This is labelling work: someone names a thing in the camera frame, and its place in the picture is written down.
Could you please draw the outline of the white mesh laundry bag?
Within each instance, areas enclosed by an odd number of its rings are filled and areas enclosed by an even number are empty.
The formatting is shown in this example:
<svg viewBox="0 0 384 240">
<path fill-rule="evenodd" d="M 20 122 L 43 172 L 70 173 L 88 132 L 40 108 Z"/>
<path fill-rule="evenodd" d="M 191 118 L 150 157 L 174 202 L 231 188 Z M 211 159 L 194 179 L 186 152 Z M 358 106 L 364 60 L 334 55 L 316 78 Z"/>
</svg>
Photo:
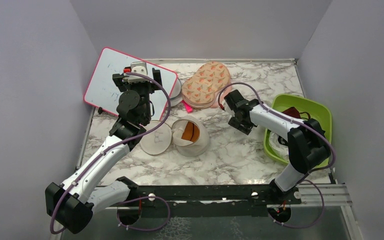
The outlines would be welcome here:
<svg viewBox="0 0 384 240">
<path fill-rule="evenodd" d="M 199 127 L 200 136 L 196 142 L 181 139 L 188 122 L 193 122 Z M 152 156 L 160 155 L 174 145 L 181 155 L 196 157 L 210 147 L 210 135 L 197 118 L 185 116 L 173 122 L 172 125 L 163 123 L 158 129 L 142 137 L 139 144 L 145 153 Z"/>
</svg>

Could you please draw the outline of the black and orange bra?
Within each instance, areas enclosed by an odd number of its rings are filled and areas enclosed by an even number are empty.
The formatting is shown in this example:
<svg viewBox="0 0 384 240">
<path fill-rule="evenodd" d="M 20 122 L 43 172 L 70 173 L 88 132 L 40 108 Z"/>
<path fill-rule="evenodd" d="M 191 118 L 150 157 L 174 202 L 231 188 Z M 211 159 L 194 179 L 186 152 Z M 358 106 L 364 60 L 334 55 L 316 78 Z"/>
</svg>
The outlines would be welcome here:
<svg viewBox="0 0 384 240">
<path fill-rule="evenodd" d="M 199 127 L 195 123 L 188 121 L 181 136 L 181 139 L 195 143 L 199 139 L 199 137 Z"/>
</svg>

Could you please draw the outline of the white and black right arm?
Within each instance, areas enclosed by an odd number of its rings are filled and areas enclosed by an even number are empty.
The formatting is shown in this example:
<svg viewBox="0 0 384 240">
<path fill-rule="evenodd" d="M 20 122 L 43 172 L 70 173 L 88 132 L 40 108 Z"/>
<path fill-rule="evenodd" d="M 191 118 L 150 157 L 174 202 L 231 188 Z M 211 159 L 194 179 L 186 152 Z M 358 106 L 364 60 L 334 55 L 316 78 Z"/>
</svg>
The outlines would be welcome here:
<svg viewBox="0 0 384 240">
<path fill-rule="evenodd" d="M 269 184 L 269 199 L 280 204 L 286 200 L 316 166 L 333 154 L 320 123 L 310 118 L 302 120 L 264 104 L 259 97 L 245 99 L 238 90 L 228 93 L 219 107 L 231 115 L 228 124 L 248 135 L 252 128 L 262 126 L 287 143 L 289 163 Z"/>
</svg>

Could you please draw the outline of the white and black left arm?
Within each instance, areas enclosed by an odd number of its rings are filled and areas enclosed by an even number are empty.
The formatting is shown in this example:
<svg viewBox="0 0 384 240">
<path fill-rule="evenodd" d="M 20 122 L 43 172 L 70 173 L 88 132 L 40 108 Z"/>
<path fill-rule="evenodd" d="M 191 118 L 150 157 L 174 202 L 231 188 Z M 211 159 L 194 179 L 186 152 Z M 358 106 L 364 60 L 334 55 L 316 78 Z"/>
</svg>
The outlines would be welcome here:
<svg viewBox="0 0 384 240">
<path fill-rule="evenodd" d="M 137 191 L 123 182 L 117 181 L 101 190 L 95 188 L 142 137 L 157 129 L 145 129 L 155 112 L 150 95 L 160 90 L 167 100 L 170 97 L 162 86 L 160 70 L 155 68 L 149 77 L 137 66 L 125 67 L 122 74 L 114 73 L 112 80 L 121 96 L 116 108 L 118 118 L 109 135 L 85 165 L 62 183 L 52 182 L 45 189 L 46 212 L 51 217 L 49 230 L 53 235 L 65 230 L 77 234 L 95 212 L 120 201 L 129 206 L 137 200 Z"/>
</svg>

